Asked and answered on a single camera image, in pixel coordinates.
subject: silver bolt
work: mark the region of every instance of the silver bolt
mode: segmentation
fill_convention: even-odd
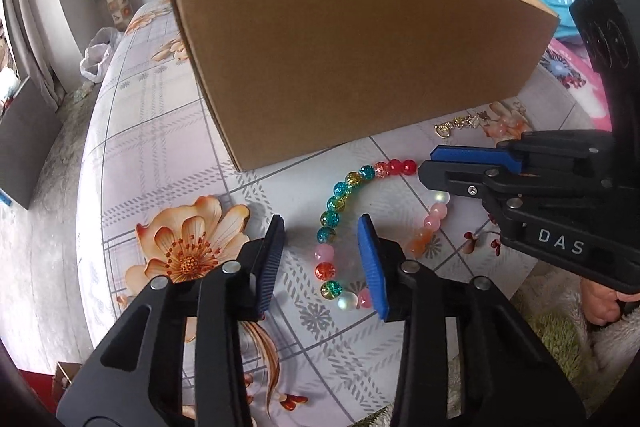
[[[520,198],[511,198],[507,200],[507,206],[513,209],[520,208],[522,206],[522,200]]]
[[[224,273],[236,273],[239,272],[242,265],[238,261],[227,261],[222,265],[222,271]]]
[[[158,277],[154,277],[151,279],[151,289],[152,290],[161,290],[162,288],[166,288],[169,284],[169,277],[165,277],[164,275],[159,275]]]
[[[420,269],[420,263],[417,261],[404,261],[400,265],[400,269],[404,273],[416,273]]]
[[[491,281],[487,277],[476,277],[474,279],[474,286],[482,291],[487,291],[491,288]]]

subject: gray curtain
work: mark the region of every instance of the gray curtain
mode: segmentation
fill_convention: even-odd
[[[56,111],[62,99],[56,94],[54,73],[33,19],[29,0],[2,0],[1,16],[18,77],[21,81],[30,78],[47,105]]]

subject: beaded bracelet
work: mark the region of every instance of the beaded bracelet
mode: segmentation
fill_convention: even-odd
[[[318,265],[314,270],[317,279],[323,281],[320,286],[320,295],[328,300],[337,298],[338,308],[341,310],[353,310],[358,308],[371,308],[371,295],[368,288],[362,289],[357,295],[351,291],[345,291],[342,285],[335,280],[336,269],[332,263],[335,256],[334,247],[331,243],[335,239],[335,227],[340,223],[340,213],[345,209],[347,199],[362,187],[365,183],[375,178],[386,178],[387,176],[412,176],[417,171],[417,164],[414,160],[393,159],[388,164],[378,162],[375,165],[365,165],[358,172],[349,172],[343,182],[339,182],[334,187],[334,195],[326,202],[327,210],[320,216],[322,228],[318,230],[316,238],[315,258]],[[436,203],[431,207],[430,215],[424,220],[424,226],[418,230],[418,235],[412,239],[408,246],[408,252],[416,259],[424,253],[426,245],[433,237],[433,233],[440,227],[440,220],[447,215],[447,203],[449,194],[447,192],[436,193]]]

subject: green bead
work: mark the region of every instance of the green bead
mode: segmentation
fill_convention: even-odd
[[[327,281],[320,286],[320,295],[332,301],[342,293],[342,286],[337,281]]]
[[[318,230],[318,243],[332,243],[335,239],[335,230],[330,227],[322,227]]]
[[[360,168],[360,176],[366,179],[366,181],[371,181],[376,177],[376,170],[373,168],[373,165],[365,165]]]
[[[320,216],[320,223],[323,227],[329,227],[334,229],[338,223],[340,223],[340,216],[336,212],[330,210],[323,212]]]
[[[354,188],[360,187],[360,184],[362,183],[362,176],[357,172],[349,172],[349,174],[345,176],[344,182],[351,190],[353,190]]]
[[[330,210],[332,212],[341,212],[344,210],[345,206],[347,203],[347,199],[346,198],[337,198],[336,196],[332,196],[331,198],[329,198],[329,200],[326,202],[326,208],[327,210]]]
[[[349,194],[351,194],[351,187],[347,185],[345,182],[339,182],[335,184],[334,195],[337,198],[348,196]]]

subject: white plastic bag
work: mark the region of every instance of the white plastic bag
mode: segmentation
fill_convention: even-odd
[[[101,28],[89,42],[89,46],[84,51],[84,58],[80,61],[82,76],[94,84],[100,84],[107,74],[113,54],[123,36],[124,33],[116,28]]]

